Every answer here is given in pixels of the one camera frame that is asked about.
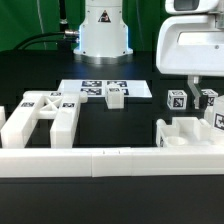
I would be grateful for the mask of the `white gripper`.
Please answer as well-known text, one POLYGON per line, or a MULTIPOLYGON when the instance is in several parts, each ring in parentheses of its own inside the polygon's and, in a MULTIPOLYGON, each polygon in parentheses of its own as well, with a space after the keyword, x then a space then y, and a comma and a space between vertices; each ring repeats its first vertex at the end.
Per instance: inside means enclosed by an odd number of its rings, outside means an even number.
MULTIPOLYGON (((156 66, 163 74, 224 77, 224 30, 214 15, 172 16, 161 26, 156 66)), ((200 108, 200 77, 188 76, 187 84, 200 108)))

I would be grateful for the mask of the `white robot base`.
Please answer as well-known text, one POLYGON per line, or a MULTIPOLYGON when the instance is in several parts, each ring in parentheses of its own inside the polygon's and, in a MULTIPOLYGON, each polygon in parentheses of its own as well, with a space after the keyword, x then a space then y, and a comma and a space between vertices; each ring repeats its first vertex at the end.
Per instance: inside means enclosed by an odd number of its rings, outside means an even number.
POLYGON ((85 0, 85 19, 79 26, 77 61, 117 64, 132 59, 128 26, 122 17, 123 0, 85 0))

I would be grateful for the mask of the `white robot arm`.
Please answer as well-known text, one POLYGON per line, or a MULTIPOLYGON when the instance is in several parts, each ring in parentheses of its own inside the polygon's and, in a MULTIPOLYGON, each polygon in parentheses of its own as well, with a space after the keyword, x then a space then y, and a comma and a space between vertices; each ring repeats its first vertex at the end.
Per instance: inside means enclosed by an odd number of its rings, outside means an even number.
POLYGON ((165 10, 171 17, 159 31, 156 66, 187 75, 199 108, 200 77, 224 77, 224 0, 165 0, 165 10))

